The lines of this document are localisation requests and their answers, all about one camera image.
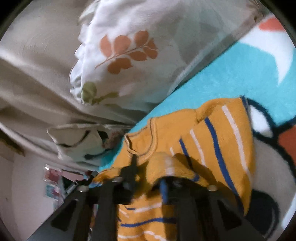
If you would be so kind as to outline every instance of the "yellow sweater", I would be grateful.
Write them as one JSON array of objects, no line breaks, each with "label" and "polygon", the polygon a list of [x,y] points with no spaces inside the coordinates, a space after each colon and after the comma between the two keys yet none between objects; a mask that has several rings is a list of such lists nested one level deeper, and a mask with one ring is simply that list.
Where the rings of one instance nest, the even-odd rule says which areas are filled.
[{"label": "yellow sweater", "polygon": [[118,176],[138,156],[138,187],[131,205],[118,206],[118,240],[175,240],[174,209],[162,205],[152,187],[159,178],[176,176],[202,186],[216,185],[244,214],[255,171],[252,130],[244,97],[214,99],[196,110],[151,118],[126,134],[111,169],[95,182]]}]

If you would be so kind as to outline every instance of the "pillow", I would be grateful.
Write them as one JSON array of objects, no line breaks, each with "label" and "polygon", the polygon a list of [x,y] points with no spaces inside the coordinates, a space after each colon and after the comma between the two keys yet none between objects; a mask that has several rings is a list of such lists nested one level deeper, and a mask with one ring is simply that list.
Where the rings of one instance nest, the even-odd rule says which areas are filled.
[{"label": "pillow", "polygon": [[58,148],[59,159],[95,170],[130,129],[123,125],[68,124],[50,127],[47,133]]},{"label": "pillow", "polygon": [[248,32],[261,10],[249,0],[95,1],[80,18],[71,93],[114,112],[148,113]]}]

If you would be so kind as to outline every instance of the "white wall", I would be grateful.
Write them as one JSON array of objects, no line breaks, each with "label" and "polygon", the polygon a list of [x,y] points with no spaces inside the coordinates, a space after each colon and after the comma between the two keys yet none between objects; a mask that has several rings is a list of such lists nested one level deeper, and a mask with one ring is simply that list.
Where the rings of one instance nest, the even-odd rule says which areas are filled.
[{"label": "white wall", "polygon": [[[0,149],[7,153],[3,146]],[[19,241],[12,205],[12,170],[13,162],[0,156],[0,217],[11,235]]]},{"label": "white wall", "polygon": [[12,204],[21,240],[26,240],[53,212],[53,200],[45,196],[46,160],[32,153],[15,155],[12,171]]}]

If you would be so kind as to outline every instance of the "orange leaf print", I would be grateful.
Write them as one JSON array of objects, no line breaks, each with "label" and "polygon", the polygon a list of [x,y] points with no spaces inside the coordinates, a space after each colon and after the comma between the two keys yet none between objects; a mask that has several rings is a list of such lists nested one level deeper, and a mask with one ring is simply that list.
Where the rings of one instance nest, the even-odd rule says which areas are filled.
[{"label": "orange leaf print", "polygon": [[145,61],[147,60],[147,55],[141,51],[135,51],[128,54],[133,60]]},{"label": "orange leaf print", "polygon": [[105,37],[101,39],[100,49],[101,49],[101,52],[105,55],[105,57],[109,58],[111,56],[112,54],[111,43],[107,35],[105,35]]},{"label": "orange leaf print", "polygon": [[131,61],[128,58],[118,58],[108,65],[108,72],[111,74],[119,74],[121,69],[131,68]]},{"label": "orange leaf print", "polygon": [[136,32],[134,40],[137,47],[143,46],[148,40],[149,34],[147,31]]},{"label": "orange leaf print", "polygon": [[128,58],[118,58],[116,59],[116,62],[122,69],[129,69],[132,67],[131,61]]},{"label": "orange leaf print", "polygon": [[143,50],[148,55],[149,58],[156,59],[156,57],[157,57],[157,51],[156,50],[153,50],[153,49],[150,49],[150,48],[147,48],[147,47],[144,47]]},{"label": "orange leaf print", "polygon": [[131,40],[125,35],[119,35],[114,40],[114,51],[116,54],[123,54],[130,46]]},{"label": "orange leaf print", "polygon": [[107,68],[108,72],[111,73],[111,74],[119,74],[120,72],[120,66],[118,65],[117,63],[117,60],[113,61],[112,63],[110,63],[108,65],[108,68]]},{"label": "orange leaf print", "polygon": [[285,31],[277,18],[270,18],[259,25],[259,29],[263,31]]},{"label": "orange leaf print", "polygon": [[150,39],[147,46],[151,49],[157,49],[155,43],[154,43],[154,40],[153,39]]}]

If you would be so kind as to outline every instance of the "cartoon print blanket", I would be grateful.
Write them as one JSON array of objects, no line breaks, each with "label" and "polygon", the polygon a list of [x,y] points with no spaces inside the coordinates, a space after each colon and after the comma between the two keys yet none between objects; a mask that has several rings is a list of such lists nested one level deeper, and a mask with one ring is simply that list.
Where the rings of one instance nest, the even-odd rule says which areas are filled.
[{"label": "cartoon print blanket", "polygon": [[214,98],[245,95],[250,104],[257,162],[246,218],[267,240],[276,241],[296,210],[295,77],[295,47],[279,21],[270,15],[131,132],[154,116],[198,108]]}]

